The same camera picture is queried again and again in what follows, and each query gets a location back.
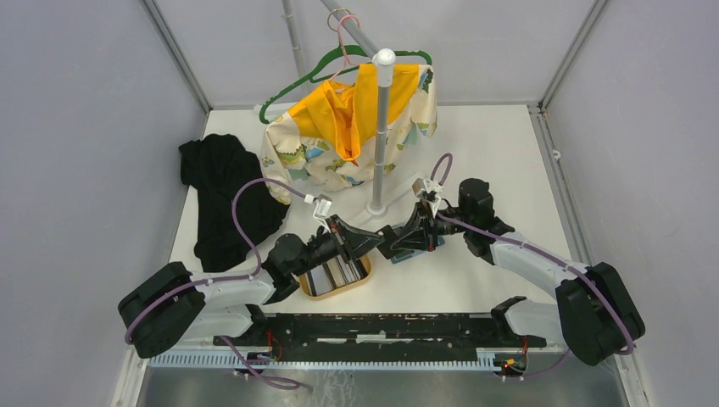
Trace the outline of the yellow box of cards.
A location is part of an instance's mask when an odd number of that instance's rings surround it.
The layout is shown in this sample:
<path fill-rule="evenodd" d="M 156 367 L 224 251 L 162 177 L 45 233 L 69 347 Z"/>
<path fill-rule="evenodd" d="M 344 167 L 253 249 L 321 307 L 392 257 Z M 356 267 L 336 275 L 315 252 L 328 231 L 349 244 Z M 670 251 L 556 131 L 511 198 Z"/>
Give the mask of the yellow box of cards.
<path fill-rule="evenodd" d="M 313 300 L 322 300 L 365 283 L 372 271 L 368 256 L 344 262 L 337 256 L 298 278 L 301 292 Z"/>

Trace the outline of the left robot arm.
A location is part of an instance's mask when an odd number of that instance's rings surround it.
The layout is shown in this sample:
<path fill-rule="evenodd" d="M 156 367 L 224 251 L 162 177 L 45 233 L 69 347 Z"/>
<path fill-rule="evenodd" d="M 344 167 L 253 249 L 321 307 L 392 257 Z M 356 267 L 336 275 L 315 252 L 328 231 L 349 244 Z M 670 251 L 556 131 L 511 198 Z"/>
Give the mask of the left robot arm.
<path fill-rule="evenodd" d="M 182 262 L 171 262 L 120 300 L 125 342 L 142 359 L 217 336 L 256 345 L 266 334 L 265 321 L 253 315 L 259 306 L 285 300 L 298 290 L 300 276 L 328 261 L 355 262 L 384 241 L 381 232 L 333 215 L 308 241 L 292 233 L 278 237 L 255 270 L 192 273 Z"/>

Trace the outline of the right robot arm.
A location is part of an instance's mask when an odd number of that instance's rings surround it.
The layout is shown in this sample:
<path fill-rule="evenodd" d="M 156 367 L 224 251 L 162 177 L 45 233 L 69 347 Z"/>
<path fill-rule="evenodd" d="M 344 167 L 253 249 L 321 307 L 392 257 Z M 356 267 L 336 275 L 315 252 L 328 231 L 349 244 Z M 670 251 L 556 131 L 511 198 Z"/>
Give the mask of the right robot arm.
<path fill-rule="evenodd" d="M 457 205 L 446 208 L 440 206 L 441 183 L 418 178 L 412 189 L 418 199 L 412 215 L 404 226 L 387 230 L 388 258 L 431 252 L 440 237 L 460 234 L 473 256 L 515 273 L 554 300 L 540 304 L 517 297 L 496 306 L 489 332 L 497 344 L 541 337 L 565 344 L 591 366 L 634 352 L 646 327 L 615 267 L 563 259 L 532 243 L 495 214 L 483 180 L 463 180 Z"/>

